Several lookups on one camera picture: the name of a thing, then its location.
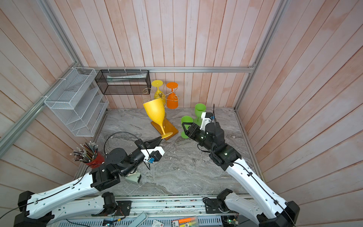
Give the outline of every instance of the green cup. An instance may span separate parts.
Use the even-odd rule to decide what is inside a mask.
[[[198,103],[197,105],[195,105],[195,115],[197,116],[196,119],[194,119],[194,123],[201,126],[202,125],[202,113],[205,112],[206,110],[206,106],[202,103]]]
[[[193,122],[193,118],[192,117],[189,117],[189,116],[184,116],[181,118],[181,124],[183,125],[183,122],[188,122],[188,123],[192,123]],[[185,128],[188,129],[190,127],[190,125],[185,125]],[[183,131],[181,132],[181,136],[184,138],[184,139],[188,139],[189,137],[187,135],[185,135],[185,132],[184,132],[184,129]]]

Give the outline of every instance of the gray marble surface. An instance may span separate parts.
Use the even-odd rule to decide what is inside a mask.
[[[195,118],[194,108],[166,109],[167,119],[179,130],[179,133],[161,146],[165,154],[159,162],[151,164],[151,171],[145,165],[138,167],[142,177],[139,184],[121,178],[121,183],[108,189],[117,196],[123,195],[215,195],[225,188],[234,192],[246,193],[245,189],[221,167],[215,165],[208,153],[197,148],[197,142],[183,139],[181,117],[188,115]],[[253,168],[251,157],[237,123],[232,108],[216,108],[216,118],[225,131],[226,143],[233,146]],[[143,141],[159,136],[150,124],[151,120],[144,109],[117,109],[108,111],[97,144],[103,154],[106,138],[117,131],[135,134]],[[106,144],[106,152],[121,147],[130,154],[136,149],[135,138],[128,134],[116,134]]]

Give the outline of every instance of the red pencil cup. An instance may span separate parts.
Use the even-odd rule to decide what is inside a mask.
[[[99,167],[104,162],[105,162],[105,158],[102,155],[98,154],[97,157],[92,162],[88,162],[88,163],[86,163],[86,165],[91,167],[91,169],[94,169],[94,168]]]

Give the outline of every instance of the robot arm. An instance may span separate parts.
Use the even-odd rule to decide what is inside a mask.
[[[294,201],[286,202],[278,196],[251,170],[241,155],[225,143],[224,131],[216,122],[214,114],[203,113],[201,127],[187,122],[182,127],[185,134],[206,148],[212,161],[233,176],[257,202],[252,203],[225,189],[217,196],[220,209],[236,211],[260,227],[295,225],[299,206]]]
[[[118,184],[120,176],[134,173],[143,162],[152,164],[159,161],[164,155],[163,148],[159,146],[161,141],[161,137],[147,142],[137,140],[138,148],[130,155],[122,148],[113,149],[107,154],[105,163],[72,182],[42,193],[21,193],[18,200],[21,214],[15,217],[14,226],[45,227],[80,214],[113,215],[117,203],[112,193],[106,192],[91,199],[75,199]]]

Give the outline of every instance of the orange base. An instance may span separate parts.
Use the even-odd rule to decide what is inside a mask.
[[[161,130],[160,126],[158,124],[156,124],[155,122],[151,122],[151,125],[154,126],[154,128],[160,133],[160,135],[163,134],[163,131]],[[164,119],[164,131],[165,133],[168,132],[172,132],[173,134],[171,134],[171,136],[165,138],[165,140],[170,139],[171,137],[173,137],[174,135],[178,134],[178,130],[176,129],[176,127],[174,127],[170,121],[168,121],[166,118]]]

